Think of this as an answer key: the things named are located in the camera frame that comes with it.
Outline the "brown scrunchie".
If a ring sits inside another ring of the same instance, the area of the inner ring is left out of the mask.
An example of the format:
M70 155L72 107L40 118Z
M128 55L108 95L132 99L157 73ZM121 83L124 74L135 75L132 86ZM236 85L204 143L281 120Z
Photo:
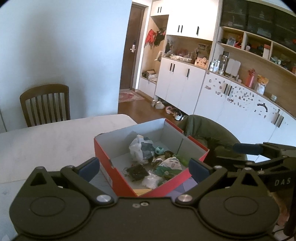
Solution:
M164 158L163 160L166 160L168 158L172 158L175 156L175 154L172 152L172 151L164 151L164 154L163 154Z

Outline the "teal egg pencil sharpener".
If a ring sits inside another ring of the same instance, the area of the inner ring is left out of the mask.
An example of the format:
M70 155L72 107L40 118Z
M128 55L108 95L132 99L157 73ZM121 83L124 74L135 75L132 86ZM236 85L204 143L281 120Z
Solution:
M155 150L154 150L156 155L163 155L164 151L165 151L164 148L160 147L160 146L156 147Z

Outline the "clear bag white beads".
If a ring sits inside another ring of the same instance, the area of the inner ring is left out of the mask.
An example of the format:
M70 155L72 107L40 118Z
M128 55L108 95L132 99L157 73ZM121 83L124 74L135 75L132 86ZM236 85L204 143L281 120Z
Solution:
M148 189L156 189L159 186L161 186L163 183L165 183L165 179L155 174L150 174L148 176L145 176L144 179L142 180L142 186Z

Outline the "dark packaged pouch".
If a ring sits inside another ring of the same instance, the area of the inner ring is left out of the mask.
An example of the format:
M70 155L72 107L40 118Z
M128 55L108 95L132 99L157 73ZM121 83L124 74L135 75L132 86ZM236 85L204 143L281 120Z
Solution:
M154 142L147 137L137 135L129 145L129 152L134 162L146 165L154 157Z

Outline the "yellow cardboard box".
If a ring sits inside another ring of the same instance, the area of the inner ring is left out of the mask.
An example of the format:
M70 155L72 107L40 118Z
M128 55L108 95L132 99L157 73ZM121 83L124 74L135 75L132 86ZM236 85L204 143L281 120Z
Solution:
M152 189L133 189L133 192L136 194L137 197L150 197Z

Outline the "green cushioned chair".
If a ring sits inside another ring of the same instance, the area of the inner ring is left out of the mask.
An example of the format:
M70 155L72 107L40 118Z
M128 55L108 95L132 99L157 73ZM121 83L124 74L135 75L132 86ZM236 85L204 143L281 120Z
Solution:
M215 157L233 158L247 161L246 154L234 152L233 146L240 141L229 130L208 118L199 115L186 116L178 127L185 136L191 136L209 149L208 163Z

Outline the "red cardboard box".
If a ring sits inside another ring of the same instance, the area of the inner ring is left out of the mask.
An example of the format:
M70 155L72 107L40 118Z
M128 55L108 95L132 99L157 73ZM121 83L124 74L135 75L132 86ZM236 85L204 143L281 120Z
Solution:
M196 186L188 169L208 149L166 119L97 135L95 155L112 190L123 197L176 197Z

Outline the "red thermos bottle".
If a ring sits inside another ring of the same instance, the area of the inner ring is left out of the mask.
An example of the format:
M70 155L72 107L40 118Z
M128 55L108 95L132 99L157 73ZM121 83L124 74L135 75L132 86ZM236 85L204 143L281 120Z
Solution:
M255 69L251 68L250 70L248 70L248 76L247 76L247 79L245 81L245 85L247 87L249 87L249 88L252 87L254 79L255 79L255 74L256 74Z

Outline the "wooden chair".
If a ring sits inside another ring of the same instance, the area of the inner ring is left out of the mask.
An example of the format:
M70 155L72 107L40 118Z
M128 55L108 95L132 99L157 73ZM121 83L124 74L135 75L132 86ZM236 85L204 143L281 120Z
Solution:
M70 120L69 87L46 84L20 95L20 104L28 127Z

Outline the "white slippers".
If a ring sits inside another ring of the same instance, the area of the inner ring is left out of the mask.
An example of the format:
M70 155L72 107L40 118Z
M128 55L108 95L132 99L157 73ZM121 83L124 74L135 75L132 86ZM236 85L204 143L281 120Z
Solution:
M156 99L152 100L151 106L155 109L165 109L166 108L166 106L161 101L158 101Z

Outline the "pink door mat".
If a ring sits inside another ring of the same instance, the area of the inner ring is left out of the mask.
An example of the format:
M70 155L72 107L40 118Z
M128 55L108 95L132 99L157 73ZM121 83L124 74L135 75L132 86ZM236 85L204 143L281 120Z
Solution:
M137 92L130 89L122 89L119 91L119 103L144 100Z

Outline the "brown door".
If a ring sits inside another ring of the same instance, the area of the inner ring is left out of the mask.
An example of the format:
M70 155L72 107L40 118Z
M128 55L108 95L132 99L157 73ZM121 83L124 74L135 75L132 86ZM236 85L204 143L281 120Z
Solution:
M132 89L133 86L146 10L146 6L132 2L122 59L120 90Z

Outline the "red hanging clothes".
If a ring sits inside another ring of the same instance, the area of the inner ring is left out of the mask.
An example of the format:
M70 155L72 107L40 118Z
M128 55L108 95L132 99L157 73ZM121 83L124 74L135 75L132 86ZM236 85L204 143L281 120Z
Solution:
M145 39L145 44L159 46L161 41L165 39L166 28L160 28L158 31L150 29Z

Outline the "white wall cabinet unit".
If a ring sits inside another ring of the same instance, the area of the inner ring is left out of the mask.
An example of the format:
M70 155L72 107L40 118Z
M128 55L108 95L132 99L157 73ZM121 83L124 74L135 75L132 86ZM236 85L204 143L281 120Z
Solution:
M140 93L241 142L295 145L295 11L282 1L154 1L148 32L160 28L160 45L144 47Z

